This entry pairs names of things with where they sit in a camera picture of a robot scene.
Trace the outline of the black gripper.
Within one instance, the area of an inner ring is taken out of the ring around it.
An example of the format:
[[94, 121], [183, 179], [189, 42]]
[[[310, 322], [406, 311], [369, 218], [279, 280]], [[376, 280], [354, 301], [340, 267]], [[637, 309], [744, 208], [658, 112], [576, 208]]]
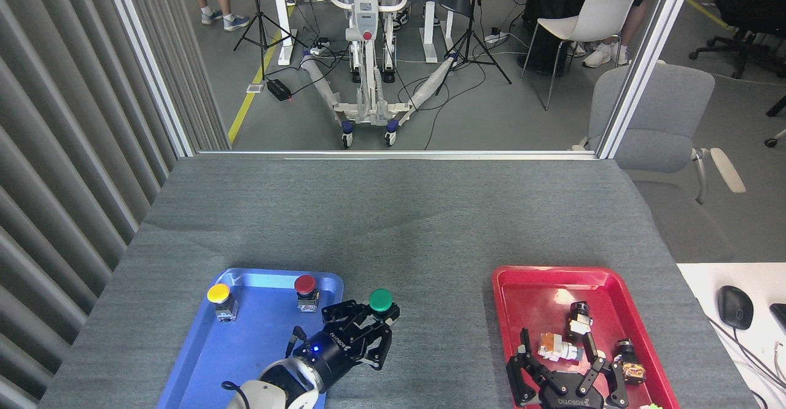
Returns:
[[[327, 391], [349, 370], [364, 362], [381, 370], [391, 346], [391, 326], [399, 312], [375, 314], [370, 305], [347, 300], [322, 309], [324, 328], [312, 336], [304, 348], [304, 362], [318, 377], [318, 389]], [[361, 328], [361, 337], [354, 332], [344, 335], [339, 325], [360, 325], [366, 317], [373, 322]]]
[[[592, 333], [584, 333], [582, 342], [590, 368], [582, 376], [576, 372], [553, 372], [534, 358], [527, 328], [519, 334], [520, 345], [506, 364], [509, 386], [517, 407], [525, 407], [538, 397], [542, 408], [604, 408], [605, 401], [614, 407], [626, 408], [629, 398], [623, 373], [617, 362], [598, 353]], [[593, 387], [598, 373], [603, 373], [609, 396], [604, 401]]]

